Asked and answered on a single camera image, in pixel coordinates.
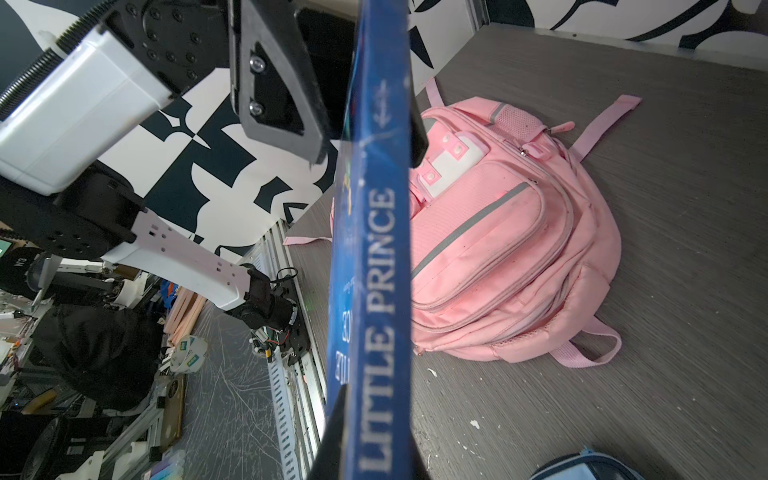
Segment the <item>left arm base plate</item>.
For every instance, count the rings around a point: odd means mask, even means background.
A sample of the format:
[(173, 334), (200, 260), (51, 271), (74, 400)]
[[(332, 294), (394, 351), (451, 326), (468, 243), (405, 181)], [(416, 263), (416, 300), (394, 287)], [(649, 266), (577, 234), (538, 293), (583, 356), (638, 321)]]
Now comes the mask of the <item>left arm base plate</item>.
[(254, 352), (269, 363), (280, 358), (287, 366), (292, 367), (303, 355), (311, 351), (303, 307), (293, 287), (275, 287), (273, 293), (278, 299), (285, 300), (294, 307), (293, 323), (286, 330), (271, 327), (252, 330), (250, 343)]

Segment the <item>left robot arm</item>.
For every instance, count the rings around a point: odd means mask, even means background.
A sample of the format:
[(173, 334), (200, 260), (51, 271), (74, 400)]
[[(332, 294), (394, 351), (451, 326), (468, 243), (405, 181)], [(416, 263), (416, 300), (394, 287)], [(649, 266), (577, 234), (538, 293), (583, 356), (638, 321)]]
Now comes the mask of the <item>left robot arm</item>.
[(408, 167), (427, 139), (415, 112), (405, 1), (355, 20), (291, 1), (105, 1), (1, 96), (1, 217), (59, 257), (136, 267), (202, 295), (248, 327), (291, 334), (297, 305), (254, 266), (223, 262), (165, 224), (100, 158), (219, 68), (245, 134), (311, 164), (348, 137), (364, 68), (392, 76)]

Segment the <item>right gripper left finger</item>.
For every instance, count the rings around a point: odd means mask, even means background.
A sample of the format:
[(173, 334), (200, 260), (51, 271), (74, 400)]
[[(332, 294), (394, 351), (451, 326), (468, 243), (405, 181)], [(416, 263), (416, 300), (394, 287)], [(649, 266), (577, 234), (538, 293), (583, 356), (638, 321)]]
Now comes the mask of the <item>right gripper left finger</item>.
[(308, 476), (309, 480), (341, 479), (347, 390), (348, 386), (342, 385), (337, 395), (317, 456)]

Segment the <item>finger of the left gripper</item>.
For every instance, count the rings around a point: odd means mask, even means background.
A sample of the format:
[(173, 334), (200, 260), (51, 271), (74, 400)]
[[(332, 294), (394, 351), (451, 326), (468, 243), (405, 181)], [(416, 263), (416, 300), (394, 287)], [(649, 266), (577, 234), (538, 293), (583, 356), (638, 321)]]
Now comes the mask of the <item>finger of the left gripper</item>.
[(421, 165), (428, 151), (429, 141), (413, 89), (415, 84), (412, 69), (409, 69), (407, 80), (407, 91), (409, 93), (410, 167), (417, 168)]

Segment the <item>blue Little Prince book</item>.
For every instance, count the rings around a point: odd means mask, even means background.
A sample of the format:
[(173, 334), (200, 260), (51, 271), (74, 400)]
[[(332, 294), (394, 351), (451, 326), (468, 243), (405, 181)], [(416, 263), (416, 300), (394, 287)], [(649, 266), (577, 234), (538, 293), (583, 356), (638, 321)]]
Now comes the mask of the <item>blue Little Prince book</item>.
[(408, 5), (364, 1), (335, 178), (327, 401), (342, 479), (409, 479), (411, 166)]

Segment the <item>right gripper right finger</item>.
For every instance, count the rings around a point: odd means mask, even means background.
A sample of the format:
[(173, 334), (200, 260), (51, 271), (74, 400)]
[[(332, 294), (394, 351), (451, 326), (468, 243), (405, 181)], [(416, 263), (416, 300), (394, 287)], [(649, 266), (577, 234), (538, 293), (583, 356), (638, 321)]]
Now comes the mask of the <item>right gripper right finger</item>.
[(427, 470), (426, 464), (419, 451), (418, 445), (414, 437), (410, 438), (411, 444), (411, 465), (412, 465), (412, 479), (413, 480), (431, 480), (431, 476)]

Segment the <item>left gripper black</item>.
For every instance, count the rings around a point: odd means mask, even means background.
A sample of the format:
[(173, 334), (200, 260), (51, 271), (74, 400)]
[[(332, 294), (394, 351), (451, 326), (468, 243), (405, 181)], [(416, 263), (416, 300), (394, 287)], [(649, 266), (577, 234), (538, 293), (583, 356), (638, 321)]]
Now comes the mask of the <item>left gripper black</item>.
[(305, 1), (116, 1), (99, 25), (176, 96), (229, 69), (248, 138), (323, 160), (322, 96), (346, 92), (353, 19)]

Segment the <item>blue pencil case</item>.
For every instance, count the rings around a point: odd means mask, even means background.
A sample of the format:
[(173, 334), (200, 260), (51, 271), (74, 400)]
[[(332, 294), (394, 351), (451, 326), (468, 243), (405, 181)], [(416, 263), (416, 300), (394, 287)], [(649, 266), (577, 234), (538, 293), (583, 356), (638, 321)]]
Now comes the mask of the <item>blue pencil case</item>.
[(615, 457), (589, 448), (558, 457), (539, 467), (530, 480), (644, 480)]

